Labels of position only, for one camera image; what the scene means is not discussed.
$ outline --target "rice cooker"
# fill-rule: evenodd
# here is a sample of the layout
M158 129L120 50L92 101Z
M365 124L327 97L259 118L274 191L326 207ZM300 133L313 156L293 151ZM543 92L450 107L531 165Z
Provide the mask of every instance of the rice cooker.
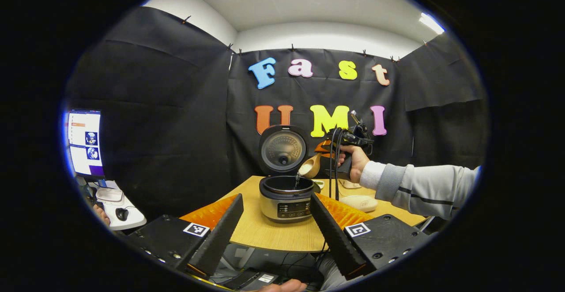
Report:
M305 132L294 125L274 125L260 139L260 166L267 175L260 180L261 212L275 222L310 218L310 196L320 187L297 176L308 155Z

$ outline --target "person's hand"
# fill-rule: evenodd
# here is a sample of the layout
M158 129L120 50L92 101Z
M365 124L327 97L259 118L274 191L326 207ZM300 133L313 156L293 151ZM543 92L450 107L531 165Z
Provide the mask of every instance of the person's hand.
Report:
M361 173L363 173L363 169L365 165L369 163L369 158L361 149L361 147L355 145L342 145L339 146L340 151L346 151L351 153L351 171L349 172L349 178L351 179L352 183L359 183L361 179ZM341 166L341 164L345 161L345 153L339 154L339 159L337 161L337 166Z
M252 292L303 292L304 290L306 290L306 284L296 279L290 279L284 284L269 284Z
M103 209L101 209L100 207L98 207L97 204L94 204L94 206L92 206L92 208L94 209L95 213L97 214L98 217L100 217L100 219L107 225L109 226L109 218L108 215L104 212Z

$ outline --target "wooden table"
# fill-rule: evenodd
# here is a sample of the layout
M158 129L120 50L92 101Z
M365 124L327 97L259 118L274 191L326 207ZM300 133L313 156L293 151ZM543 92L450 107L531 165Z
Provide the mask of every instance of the wooden table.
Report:
M324 237L313 217L292 224L279 224L269 220L261 212L259 199L259 181L262 176L252 176L234 190L220 199L241 193L244 199L244 213L232 234L230 242L252 248L265 250L279 250L286 252L319 252L324 244ZM325 182L321 193L328 195L328 180ZM332 192L335 191L335 180L331 184ZM361 187L359 189L346 189L339 186L340 196L370 195L375 196L375 191ZM369 213L373 217L391 214L414 226L425 218L411 214L402 208L394 207L390 202L379 200L375 211Z

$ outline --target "wall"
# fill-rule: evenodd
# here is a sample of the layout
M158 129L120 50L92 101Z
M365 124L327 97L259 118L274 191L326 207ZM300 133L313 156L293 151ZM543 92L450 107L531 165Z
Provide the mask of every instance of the wall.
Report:
M236 39L236 29L203 0L149 0L143 6L160 9L182 19L191 15L188 22L226 45Z
M238 33L236 52L259 49L337 49L389 58L404 57L422 44L372 27L334 22L274 24Z
M299 48L337 49L363 52L394 59L404 57L422 44L388 31L372 27L334 22L293 22L236 31L232 25L203 0L149 0L144 6L171 13L216 37L238 52L260 49Z

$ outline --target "fluorescent light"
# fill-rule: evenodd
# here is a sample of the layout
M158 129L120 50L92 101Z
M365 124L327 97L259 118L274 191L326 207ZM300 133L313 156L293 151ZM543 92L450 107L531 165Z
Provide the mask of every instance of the fluorescent light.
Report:
M438 35L445 31L431 16L424 13L422 13L422 17L420 17L420 22L426 24L426 26L434 30Z

